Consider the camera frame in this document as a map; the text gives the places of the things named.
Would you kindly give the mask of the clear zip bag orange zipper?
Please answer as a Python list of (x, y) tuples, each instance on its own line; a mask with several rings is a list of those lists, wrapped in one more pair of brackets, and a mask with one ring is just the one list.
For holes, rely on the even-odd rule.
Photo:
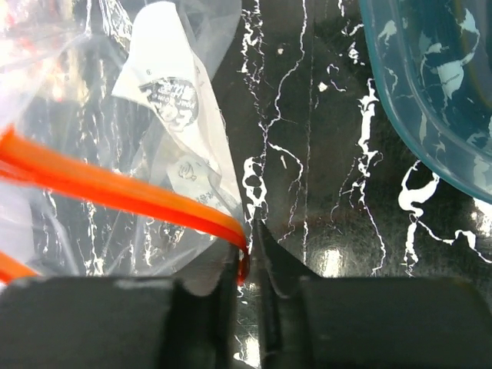
[(1, 281), (249, 271), (211, 80), (239, 1), (1, 3)]

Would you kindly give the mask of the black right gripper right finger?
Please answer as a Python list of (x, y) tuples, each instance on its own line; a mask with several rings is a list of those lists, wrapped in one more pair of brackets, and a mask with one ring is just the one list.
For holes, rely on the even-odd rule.
[(489, 368), (491, 313), (459, 278), (323, 278), (252, 225), (264, 368)]

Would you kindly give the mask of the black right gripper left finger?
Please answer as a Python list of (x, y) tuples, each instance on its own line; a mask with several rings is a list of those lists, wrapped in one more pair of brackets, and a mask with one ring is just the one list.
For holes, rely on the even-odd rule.
[(3, 368), (229, 368), (238, 251), (170, 277), (31, 277), (1, 294)]

